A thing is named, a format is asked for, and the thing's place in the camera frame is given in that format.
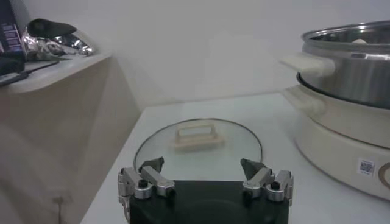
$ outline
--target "silver foil bag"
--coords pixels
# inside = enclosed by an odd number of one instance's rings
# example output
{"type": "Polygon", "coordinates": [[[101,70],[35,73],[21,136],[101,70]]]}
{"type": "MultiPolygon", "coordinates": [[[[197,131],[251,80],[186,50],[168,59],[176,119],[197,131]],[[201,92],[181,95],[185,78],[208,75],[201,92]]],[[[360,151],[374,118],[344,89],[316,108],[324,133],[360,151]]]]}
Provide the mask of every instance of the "silver foil bag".
{"type": "Polygon", "coordinates": [[[96,51],[75,27],[45,19],[35,19],[26,26],[22,46],[27,61],[73,59],[96,51]]]}

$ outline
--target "wooden shelf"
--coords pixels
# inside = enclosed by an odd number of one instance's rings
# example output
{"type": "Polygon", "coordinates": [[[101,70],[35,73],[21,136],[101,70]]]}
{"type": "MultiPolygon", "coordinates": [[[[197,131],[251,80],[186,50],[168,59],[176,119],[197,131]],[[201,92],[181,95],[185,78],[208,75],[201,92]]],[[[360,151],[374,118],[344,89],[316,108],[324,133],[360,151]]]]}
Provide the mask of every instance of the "wooden shelf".
{"type": "MultiPolygon", "coordinates": [[[[9,93],[26,93],[42,89],[109,57],[111,57],[111,53],[103,52],[77,60],[61,61],[57,65],[37,70],[31,73],[28,78],[4,88],[7,89],[9,93]]],[[[47,62],[26,63],[26,70],[46,64],[47,62]]]]}

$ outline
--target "qr code sticker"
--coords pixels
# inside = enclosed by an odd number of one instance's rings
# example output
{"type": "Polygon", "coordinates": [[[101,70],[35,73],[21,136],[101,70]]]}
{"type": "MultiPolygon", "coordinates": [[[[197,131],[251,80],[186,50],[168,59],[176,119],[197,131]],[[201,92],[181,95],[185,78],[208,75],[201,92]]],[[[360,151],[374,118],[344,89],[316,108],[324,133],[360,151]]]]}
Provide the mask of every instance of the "qr code sticker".
{"type": "Polygon", "coordinates": [[[365,159],[359,159],[358,163],[358,173],[372,176],[375,169],[375,163],[373,161],[368,161],[365,159]]]}

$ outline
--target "pot rim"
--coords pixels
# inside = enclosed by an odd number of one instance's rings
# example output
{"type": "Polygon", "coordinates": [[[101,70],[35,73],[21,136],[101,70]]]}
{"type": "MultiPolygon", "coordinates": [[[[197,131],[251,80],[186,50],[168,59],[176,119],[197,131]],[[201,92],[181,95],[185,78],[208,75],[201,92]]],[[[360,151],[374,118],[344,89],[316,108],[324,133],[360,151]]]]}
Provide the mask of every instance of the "pot rim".
{"type": "Polygon", "coordinates": [[[373,29],[379,27],[388,27],[390,29],[390,20],[376,21],[369,23],[356,23],[345,26],[329,27],[324,29],[312,30],[302,34],[301,38],[306,44],[316,46],[319,48],[339,49],[339,50],[353,50],[353,51],[389,51],[390,43],[376,43],[376,44],[359,44],[359,43],[348,43],[348,42],[332,42],[314,40],[312,38],[327,35],[330,33],[345,32],[347,30],[363,30],[373,29]]]}

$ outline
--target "white cooker base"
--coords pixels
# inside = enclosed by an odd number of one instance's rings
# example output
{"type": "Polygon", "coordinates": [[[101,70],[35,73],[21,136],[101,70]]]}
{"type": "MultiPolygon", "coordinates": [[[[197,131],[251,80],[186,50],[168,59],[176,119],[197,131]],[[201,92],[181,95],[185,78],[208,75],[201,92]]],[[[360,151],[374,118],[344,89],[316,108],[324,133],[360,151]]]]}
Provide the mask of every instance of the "white cooker base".
{"type": "Polygon", "coordinates": [[[294,133],[300,151],[325,173],[390,200],[390,149],[335,133],[302,115],[294,133]]]}

